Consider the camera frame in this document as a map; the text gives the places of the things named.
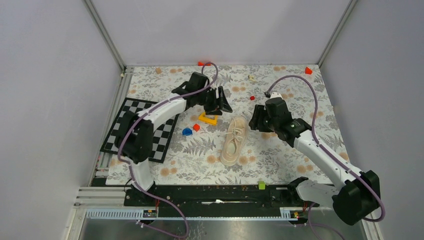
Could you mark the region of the beige sneaker with laces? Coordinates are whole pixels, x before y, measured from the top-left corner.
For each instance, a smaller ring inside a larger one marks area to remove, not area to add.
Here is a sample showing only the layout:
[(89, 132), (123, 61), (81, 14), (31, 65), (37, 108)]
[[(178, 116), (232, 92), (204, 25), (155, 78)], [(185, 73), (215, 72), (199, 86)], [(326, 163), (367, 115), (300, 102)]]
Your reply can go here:
[(242, 148), (249, 136), (248, 121), (243, 116), (233, 117), (230, 121), (220, 160), (224, 166), (233, 166), (241, 156)]

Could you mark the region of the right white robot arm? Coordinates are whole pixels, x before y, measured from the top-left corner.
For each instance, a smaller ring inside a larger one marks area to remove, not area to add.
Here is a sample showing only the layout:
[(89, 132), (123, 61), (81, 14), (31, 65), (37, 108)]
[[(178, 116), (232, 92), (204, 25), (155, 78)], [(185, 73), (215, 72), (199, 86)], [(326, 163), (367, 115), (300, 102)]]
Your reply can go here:
[(381, 200), (380, 179), (369, 170), (364, 172), (345, 161), (321, 142), (311, 125), (301, 118), (293, 118), (281, 97), (255, 105), (249, 127), (253, 131), (275, 133), (290, 147), (298, 150), (324, 172), (331, 184), (314, 183), (306, 177), (292, 181), (287, 201), (299, 206), (304, 201), (331, 208), (347, 225), (354, 225), (377, 209), (385, 217)]

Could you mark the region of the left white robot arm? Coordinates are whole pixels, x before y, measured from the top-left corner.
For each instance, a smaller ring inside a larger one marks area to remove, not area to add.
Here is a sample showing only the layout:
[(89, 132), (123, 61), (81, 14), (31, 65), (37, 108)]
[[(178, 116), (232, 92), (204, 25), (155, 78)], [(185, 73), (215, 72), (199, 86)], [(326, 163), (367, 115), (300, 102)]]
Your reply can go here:
[(149, 157), (153, 150), (154, 132), (172, 117), (199, 105), (207, 115), (231, 113), (223, 86), (213, 87), (216, 78), (194, 72), (188, 81), (173, 89), (169, 96), (140, 112), (123, 115), (115, 138), (117, 158), (129, 165), (136, 199), (144, 206), (152, 204), (155, 192)]

